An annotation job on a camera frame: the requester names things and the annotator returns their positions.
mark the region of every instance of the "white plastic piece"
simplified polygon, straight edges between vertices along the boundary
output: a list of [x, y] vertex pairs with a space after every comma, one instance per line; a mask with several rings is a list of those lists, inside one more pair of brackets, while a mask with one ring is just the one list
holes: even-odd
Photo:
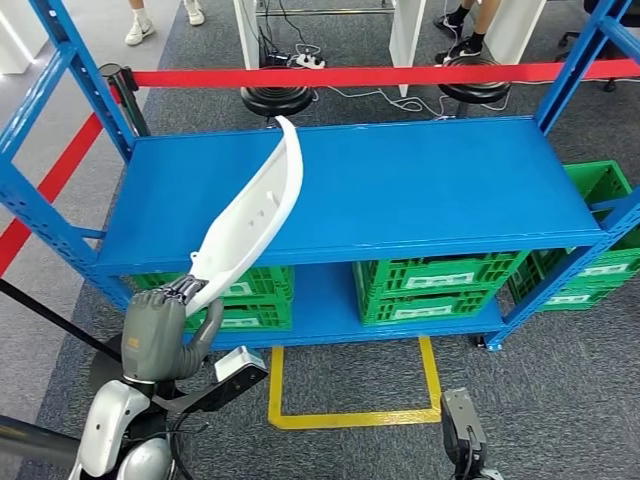
[[186, 306], [198, 312], [220, 297], [263, 252], [294, 208], [302, 186], [302, 152], [293, 124], [275, 120], [284, 137], [254, 178], [207, 231], [191, 254], [189, 273], [208, 283]]

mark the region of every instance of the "power strip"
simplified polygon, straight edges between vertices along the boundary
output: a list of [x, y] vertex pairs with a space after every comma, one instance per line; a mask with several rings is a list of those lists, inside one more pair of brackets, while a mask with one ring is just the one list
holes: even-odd
[[327, 65], [325, 60], [321, 60], [314, 55], [309, 55], [308, 53], [298, 55], [297, 58], [296, 58], [296, 63], [301, 67], [310, 68], [312, 70], [322, 70]]

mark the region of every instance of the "gray robotic hand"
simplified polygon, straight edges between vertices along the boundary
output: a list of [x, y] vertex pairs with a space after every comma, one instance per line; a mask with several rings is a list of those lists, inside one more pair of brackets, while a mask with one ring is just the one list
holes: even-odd
[[183, 275], [134, 296], [125, 316], [122, 332], [125, 378], [155, 383], [189, 378], [198, 371], [223, 317], [222, 300], [215, 300], [191, 342], [182, 344], [186, 304], [205, 284], [192, 275]]

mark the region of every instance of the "green crate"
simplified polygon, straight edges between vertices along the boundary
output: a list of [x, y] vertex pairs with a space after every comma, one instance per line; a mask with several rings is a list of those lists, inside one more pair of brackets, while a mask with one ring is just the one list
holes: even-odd
[[[194, 333], [205, 321], [207, 310], [201, 310], [186, 319], [185, 333]], [[289, 330], [291, 328], [291, 303], [273, 305], [227, 305], [224, 306], [220, 327], [224, 332], [251, 332]]]
[[[518, 303], [544, 278], [544, 272], [534, 255], [529, 255], [507, 281], [513, 299]], [[538, 309], [540, 312], [551, 310], [588, 310], [620, 285], [607, 281], [565, 286]]]
[[[612, 160], [565, 165], [565, 169], [587, 204], [621, 198], [632, 191], [618, 164]], [[605, 215], [606, 212], [595, 213], [598, 220]], [[534, 252], [534, 255], [546, 274], [571, 251], [560, 248]], [[638, 270], [640, 227], [636, 227], [583, 270], [568, 287], [603, 282], [620, 286]]]
[[528, 252], [457, 255], [360, 262], [365, 290], [397, 297], [470, 290], [497, 290]]
[[[180, 275], [181, 274], [146, 273], [134, 275], [133, 279], [139, 288], [149, 290], [171, 282]], [[256, 297], [261, 297], [270, 303], [291, 302], [294, 297], [294, 267], [251, 268], [229, 287], [223, 297], [242, 298], [248, 303], [254, 303], [253, 299]]]
[[482, 308], [494, 293], [485, 290], [380, 298], [365, 292], [361, 263], [354, 263], [353, 269], [360, 317], [364, 325], [469, 316]]

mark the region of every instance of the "white sneaker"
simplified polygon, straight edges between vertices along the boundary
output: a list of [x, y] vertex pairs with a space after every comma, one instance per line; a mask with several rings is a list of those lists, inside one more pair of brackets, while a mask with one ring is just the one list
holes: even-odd
[[184, 0], [184, 8], [189, 14], [189, 23], [191, 25], [195, 27], [205, 23], [205, 14], [198, 0]]
[[141, 43], [144, 37], [148, 37], [152, 33], [155, 31], [155, 27], [153, 26], [153, 22], [151, 20], [147, 21], [146, 24], [143, 25], [137, 18], [134, 19], [134, 26], [129, 30], [129, 33], [125, 37], [125, 42], [127, 45], [137, 45]]

